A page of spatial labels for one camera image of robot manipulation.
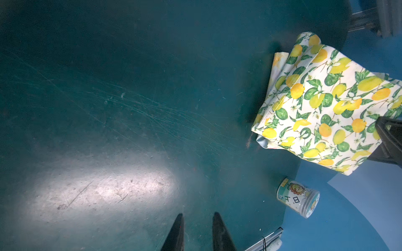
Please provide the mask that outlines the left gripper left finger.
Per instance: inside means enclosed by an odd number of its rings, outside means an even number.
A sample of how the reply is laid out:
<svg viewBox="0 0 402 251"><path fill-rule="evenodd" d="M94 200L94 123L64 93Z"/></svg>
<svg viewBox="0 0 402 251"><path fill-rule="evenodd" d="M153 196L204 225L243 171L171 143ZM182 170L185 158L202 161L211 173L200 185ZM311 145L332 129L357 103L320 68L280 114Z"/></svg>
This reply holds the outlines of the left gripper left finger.
<svg viewBox="0 0 402 251"><path fill-rule="evenodd" d="M184 250L184 218L180 213L176 217L169 234L161 248L161 251L183 251Z"/></svg>

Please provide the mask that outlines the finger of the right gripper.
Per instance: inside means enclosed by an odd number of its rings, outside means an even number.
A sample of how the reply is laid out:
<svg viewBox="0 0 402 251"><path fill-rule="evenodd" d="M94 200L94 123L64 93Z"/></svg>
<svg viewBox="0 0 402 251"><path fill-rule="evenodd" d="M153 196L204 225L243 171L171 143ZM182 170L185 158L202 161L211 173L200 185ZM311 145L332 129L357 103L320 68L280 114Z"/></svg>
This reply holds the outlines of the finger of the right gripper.
<svg viewBox="0 0 402 251"><path fill-rule="evenodd" d="M380 146L368 157L370 161L395 164L402 167L402 121L379 117L375 128L380 136Z"/></svg>

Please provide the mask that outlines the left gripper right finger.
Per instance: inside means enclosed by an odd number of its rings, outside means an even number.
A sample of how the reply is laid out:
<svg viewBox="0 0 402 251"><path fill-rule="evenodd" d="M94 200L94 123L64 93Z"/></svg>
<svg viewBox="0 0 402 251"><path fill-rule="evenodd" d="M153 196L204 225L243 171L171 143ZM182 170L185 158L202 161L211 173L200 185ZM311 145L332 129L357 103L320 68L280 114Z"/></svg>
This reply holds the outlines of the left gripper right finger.
<svg viewBox="0 0 402 251"><path fill-rule="evenodd" d="M229 231L218 212L213 216L213 251L236 251Z"/></svg>

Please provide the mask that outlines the lemon print skirt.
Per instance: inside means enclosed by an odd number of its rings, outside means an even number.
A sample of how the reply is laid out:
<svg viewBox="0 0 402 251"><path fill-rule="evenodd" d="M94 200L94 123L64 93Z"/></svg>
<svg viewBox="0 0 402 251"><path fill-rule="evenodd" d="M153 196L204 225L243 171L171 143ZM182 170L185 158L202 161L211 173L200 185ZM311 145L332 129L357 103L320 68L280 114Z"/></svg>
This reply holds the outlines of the lemon print skirt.
<svg viewBox="0 0 402 251"><path fill-rule="evenodd" d="M402 112L402 83L312 32L300 34L251 130L295 156L352 174L380 146L379 117Z"/></svg>

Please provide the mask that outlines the pastel floral skirt pink flowers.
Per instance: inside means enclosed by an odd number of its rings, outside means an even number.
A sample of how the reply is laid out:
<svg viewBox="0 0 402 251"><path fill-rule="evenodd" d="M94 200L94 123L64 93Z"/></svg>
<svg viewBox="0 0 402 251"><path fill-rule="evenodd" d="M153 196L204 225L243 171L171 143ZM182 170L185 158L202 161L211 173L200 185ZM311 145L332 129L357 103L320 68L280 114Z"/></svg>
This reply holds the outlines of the pastel floral skirt pink flowers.
<svg viewBox="0 0 402 251"><path fill-rule="evenodd" d="M268 98L269 93L271 89L274 87L276 80L278 79L278 76L281 73L282 68L286 64L288 57L289 57L288 52L276 52L274 54L274 59L271 67L271 75L269 78L268 89L265 98ZM260 135L257 136L256 142L264 149L280 149L280 147L277 144L271 142L270 140Z"/></svg>

